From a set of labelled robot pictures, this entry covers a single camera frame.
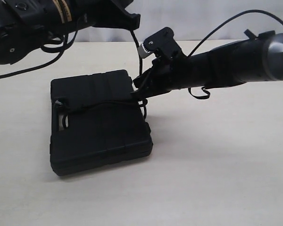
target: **black plastic case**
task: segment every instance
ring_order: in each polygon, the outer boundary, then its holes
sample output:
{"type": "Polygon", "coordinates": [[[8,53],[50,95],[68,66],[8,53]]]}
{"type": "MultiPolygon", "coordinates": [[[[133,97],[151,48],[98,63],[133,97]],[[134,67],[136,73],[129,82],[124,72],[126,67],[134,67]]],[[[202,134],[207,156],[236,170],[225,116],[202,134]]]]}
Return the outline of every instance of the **black plastic case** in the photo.
{"type": "Polygon", "coordinates": [[[54,103],[66,99],[71,109],[105,100],[131,99],[127,71],[56,79],[51,82],[52,134],[50,163],[65,176],[84,170],[150,155],[149,125],[136,106],[104,104],[84,113],[70,114],[68,128],[60,129],[54,103]]]}

